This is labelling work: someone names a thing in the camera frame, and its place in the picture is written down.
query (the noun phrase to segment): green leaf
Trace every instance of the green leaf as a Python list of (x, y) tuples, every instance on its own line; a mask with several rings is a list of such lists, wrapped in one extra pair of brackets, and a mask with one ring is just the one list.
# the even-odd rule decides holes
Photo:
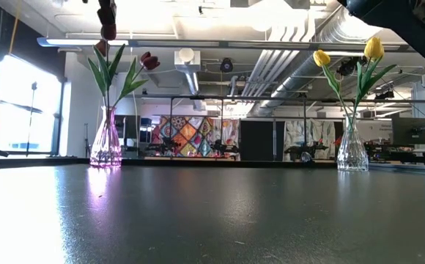
[(118, 100), (114, 104), (114, 106), (123, 99), (124, 96), (129, 95), (132, 91), (139, 88), (141, 85), (145, 84), (149, 80), (140, 80), (140, 81), (134, 81), (127, 89), (123, 89), (122, 92), (119, 94)]
[(358, 62), (358, 89), (357, 89), (357, 95), (356, 95), (356, 100), (355, 100), (355, 106), (356, 107), (359, 104), (359, 102), (361, 101), (361, 99), (363, 98), (363, 95), (362, 95), (363, 94), (362, 78), (363, 78), (362, 65), (360, 64), (360, 62)]
[(117, 51), (117, 54), (115, 54), (115, 59), (111, 64), (108, 65), (108, 73), (110, 75), (110, 79), (113, 80), (113, 77), (115, 76), (115, 72), (117, 71), (118, 64), (120, 59), (123, 55), (123, 50), (125, 49), (125, 44), (122, 45), (121, 48)]
[(131, 83), (133, 82), (134, 73), (136, 72), (136, 58), (134, 58), (133, 63), (131, 63), (130, 69), (127, 72), (125, 84), (123, 84), (123, 90), (130, 89)]
[(98, 88), (102, 92), (102, 96), (105, 96), (106, 83), (103, 80), (102, 74), (98, 70), (97, 65), (95, 65), (95, 63), (92, 62), (92, 60), (90, 60), (89, 58), (87, 58), (87, 61), (89, 62), (89, 66), (90, 66), (90, 69), (92, 70), (92, 73), (94, 74), (95, 81), (97, 82)]
[(370, 65), (370, 67), (367, 69), (367, 71), (363, 74), (361, 87), (366, 86), (367, 81), (369, 81), (369, 79), (372, 77), (372, 73), (374, 72), (376, 66), (378, 66), (378, 64), (381, 60), (382, 60), (382, 57), (377, 59), (374, 63), (372, 63), (372, 65)]
[(369, 81), (367, 81), (366, 86), (364, 87), (364, 92), (367, 93), (372, 88), (372, 86), (374, 86), (376, 82), (378, 82), (386, 73), (388, 73), (390, 70), (392, 70), (395, 67), (396, 65), (387, 66), (381, 72), (379, 72), (376, 76), (372, 77)]
[(333, 89), (333, 91), (338, 95), (338, 98), (339, 98), (339, 96), (340, 96), (340, 94), (339, 94), (339, 84), (336, 81), (335, 76), (328, 69), (327, 65), (323, 65), (323, 73), (327, 77), (328, 84)]
[(105, 80), (106, 89), (108, 89), (110, 87), (110, 85), (111, 85), (111, 78), (108, 75), (107, 61), (103, 58), (101, 52), (98, 51), (97, 47), (95, 47), (93, 45), (92, 48), (94, 49), (95, 55), (97, 55), (98, 64), (100, 66), (100, 72), (102, 73), (102, 77)]

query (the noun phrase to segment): gray tabletop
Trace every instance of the gray tabletop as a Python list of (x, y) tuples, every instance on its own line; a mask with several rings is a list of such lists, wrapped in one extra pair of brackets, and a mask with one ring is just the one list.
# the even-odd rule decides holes
[(0, 169), (0, 263), (425, 263), (425, 175)]

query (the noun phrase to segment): computer monitor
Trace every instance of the computer monitor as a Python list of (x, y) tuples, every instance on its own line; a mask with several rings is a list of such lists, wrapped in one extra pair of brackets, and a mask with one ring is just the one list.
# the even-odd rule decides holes
[(393, 144), (425, 144), (425, 118), (393, 117), (391, 124)]
[(136, 130), (139, 131), (140, 121), (140, 116), (116, 114), (115, 127), (117, 128), (118, 137), (121, 139), (136, 139)]

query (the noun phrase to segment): pink glass vase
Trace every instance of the pink glass vase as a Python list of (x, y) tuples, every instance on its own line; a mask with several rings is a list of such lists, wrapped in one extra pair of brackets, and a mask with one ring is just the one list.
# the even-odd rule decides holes
[(90, 153), (90, 165), (97, 168), (114, 168), (122, 165), (122, 149), (115, 128), (115, 109), (102, 107), (103, 119), (95, 136)]

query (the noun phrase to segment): yellow tulip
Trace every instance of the yellow tulip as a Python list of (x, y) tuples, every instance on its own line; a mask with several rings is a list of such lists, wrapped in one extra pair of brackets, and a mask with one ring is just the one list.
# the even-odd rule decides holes
[(385, 51), (383, 50), (382, 42), (379, 37), (373, 37), (366, 44), (366, 48), (364, 49), (364, 55), (371, 60), (378, 60), (383, 57)]
[(314, 61), (318, 65), (318, 67), (327, 65), (328, 63), (330, 63), (330, 60), (330, 56), (328, 56), (328, 54), (326, 54), (324, 51), (318, 50), (314, 52)]

